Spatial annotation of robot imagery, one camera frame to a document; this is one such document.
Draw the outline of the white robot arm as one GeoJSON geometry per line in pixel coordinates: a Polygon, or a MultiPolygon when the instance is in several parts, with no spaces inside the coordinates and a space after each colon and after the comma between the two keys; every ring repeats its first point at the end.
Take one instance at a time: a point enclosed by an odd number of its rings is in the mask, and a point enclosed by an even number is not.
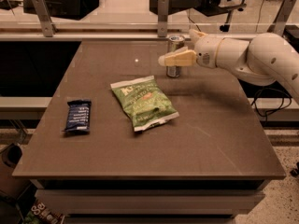
{"type": "Polygon", "coordinates": [[[299,54],[280,35],[264,33],[252,40],[189,31],[193,49],[184,46],[161,56],[161,66],[220,68],[256,86],[278,82],[299,104],[299,54]]]}

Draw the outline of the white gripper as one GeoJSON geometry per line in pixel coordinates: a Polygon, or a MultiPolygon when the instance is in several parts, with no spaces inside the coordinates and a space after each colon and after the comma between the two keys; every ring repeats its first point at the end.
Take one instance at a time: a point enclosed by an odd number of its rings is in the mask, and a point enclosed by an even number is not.
{"type": "Polygon", "coordinates": [[[198,63],[206,68],[216,68],[217,55],[222,38],[207,35],[194,29],[189,30],[189,36],[194,44],[194,50],[183,47],[160,56],[158,64],[161,66],[192,66],[198,63]]]}

